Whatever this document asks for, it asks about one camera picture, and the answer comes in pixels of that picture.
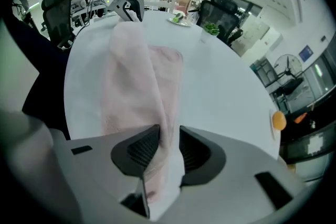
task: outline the white plant pot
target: white plant pot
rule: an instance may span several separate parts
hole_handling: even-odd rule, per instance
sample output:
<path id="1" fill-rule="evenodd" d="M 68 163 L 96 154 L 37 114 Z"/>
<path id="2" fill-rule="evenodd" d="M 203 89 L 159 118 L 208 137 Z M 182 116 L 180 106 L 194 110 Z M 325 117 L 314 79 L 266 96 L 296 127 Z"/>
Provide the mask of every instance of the white plant pot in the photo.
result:
<path id="1" fill-rule="evenodd" d="M 208 32 L 206 32 L 204 29 L 202 30 L 202 33 L 201 33 L 201 41 L 203 43 L 209 43 L 211 42 L 211 40 L 213 38 L 215 38 L 216 36 L 213 36 L 211 34 L 209 34 Z"/>

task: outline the white table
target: white table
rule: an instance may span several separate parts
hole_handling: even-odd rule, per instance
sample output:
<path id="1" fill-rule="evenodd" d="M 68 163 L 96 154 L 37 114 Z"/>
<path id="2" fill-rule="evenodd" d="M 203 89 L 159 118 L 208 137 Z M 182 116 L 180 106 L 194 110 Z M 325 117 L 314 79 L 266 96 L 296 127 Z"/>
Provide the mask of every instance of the white table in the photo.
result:
<path id="1" fill-rule="evenodd" d="M 270 124 L 270 112 L 275 112 L 276 107 L 263 84 L 219 39 L 213 38 L 211 44 L 205 44 L 200 41 L 200 27 L 182 27 L 166 20 L 173 16 L 148 11 L 143 24 L 149 45 L 171 47 L 183 55 L 178 124 L 245 141 L 277 158 L 280 135 L 273 139 Z M 101 74 L 110 33 L 118 19 L 114 16 L 91 24 L 83 29 L 72 47 L 64 89 L 65 114 L 72 139 L 101 133 Z M 172 152 L 171 159 L 181 162 L 178 139 L 174 139 Z M 151 205 L 152 215 L 160 215 L 176 198 L 182 175 L 183 163 L 170 168 L 167 184 L 175 188 L 164 190 L 165 202 Z"/>

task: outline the orange fruit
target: orange fruit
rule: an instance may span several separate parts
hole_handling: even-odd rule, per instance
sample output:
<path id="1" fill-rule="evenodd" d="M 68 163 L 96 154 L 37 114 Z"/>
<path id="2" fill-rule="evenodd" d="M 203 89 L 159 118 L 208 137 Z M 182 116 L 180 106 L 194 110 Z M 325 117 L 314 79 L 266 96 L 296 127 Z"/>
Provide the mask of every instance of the orange fruit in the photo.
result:
<path id="1" fill-rule="evenodd" d="M 277 111 L 273 114 L 272 121 L 274 128 L 280 131 L 282 131 L 287 124 L 285 115 L 281 111 Z"/>

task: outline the chair backrest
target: chair backrest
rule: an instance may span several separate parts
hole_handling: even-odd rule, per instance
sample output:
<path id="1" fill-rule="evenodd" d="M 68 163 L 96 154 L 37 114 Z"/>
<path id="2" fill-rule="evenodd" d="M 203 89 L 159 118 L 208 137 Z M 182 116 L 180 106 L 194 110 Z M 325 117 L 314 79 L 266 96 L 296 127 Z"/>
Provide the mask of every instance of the chair backrest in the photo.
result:
<path id="1" fill-rule="evenodd" d="M 218 7 L 223 9 L 229 14 L 236 14 L 238 11 L 238 6 L 235 2 L 230 0 L 211 0 L 212 3 L 216 4 Z"/>
<path id="2" fill-rule="evenodd" d="M 64 40 L 73 40 L 71 0 L 43 0 L 41 7 L 51 43 L 59 46 Z"/>
<path id="3" fill-rule="evenodd" d="M 216 24 L 219 27 L 217 37 L 226 44 L 230 33 L 239 24 L 239 18 L 236 15 L 226 12 L 208 0 L 202 1 L 199 14 L 200 17 L 196 24 L 202 28 L 208 23 Z"/>

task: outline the orange object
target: orange object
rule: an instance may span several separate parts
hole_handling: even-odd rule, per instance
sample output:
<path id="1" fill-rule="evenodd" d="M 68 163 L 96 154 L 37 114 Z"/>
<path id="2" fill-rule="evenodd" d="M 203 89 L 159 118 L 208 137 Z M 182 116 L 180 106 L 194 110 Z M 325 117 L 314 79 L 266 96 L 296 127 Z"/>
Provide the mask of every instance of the orange object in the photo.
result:
<path id="1" fill-rule="evenodd" d="M 272 121 L 274 128 L 280 131 L 282 131 L 287 124 L 285 115 L 281 111 L 277 111 L 273 114 Z"/>
<path id="2" fill-rule="evenodd" d="M 304 114 L 298 116 L 298 117 L 294 120 L 294 122 L 298 124 L 298 123 L 300 123 L 306 116 L 307 116 L 307 113 L 304 113 Z"/>

